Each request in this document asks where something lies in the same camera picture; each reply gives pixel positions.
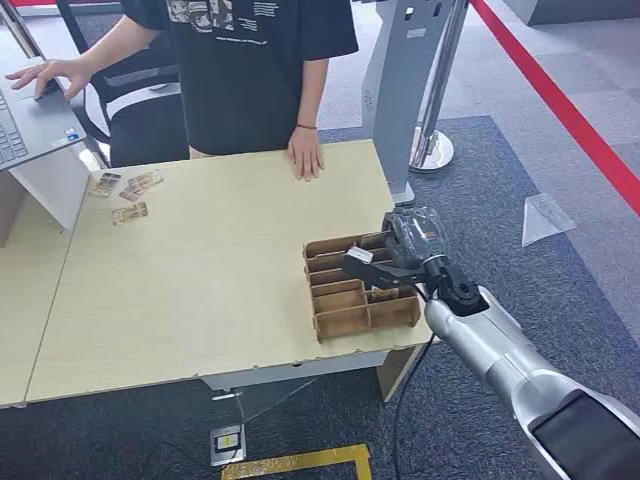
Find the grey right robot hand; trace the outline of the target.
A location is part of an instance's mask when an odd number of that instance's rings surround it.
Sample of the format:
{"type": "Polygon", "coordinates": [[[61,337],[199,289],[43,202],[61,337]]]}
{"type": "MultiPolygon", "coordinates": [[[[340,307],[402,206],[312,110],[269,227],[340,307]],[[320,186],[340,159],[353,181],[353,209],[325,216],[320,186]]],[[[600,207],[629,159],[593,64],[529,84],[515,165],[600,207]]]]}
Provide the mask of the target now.
{"type": "Polygon", "coordinates": [[[381,233],[392,266],[374,264],[352,247],[344,256],[342,270],[381,289],[422,284],[432,295],[451,288],[451,262],[435,210],[395,207],[384,215],[381,233]]]}

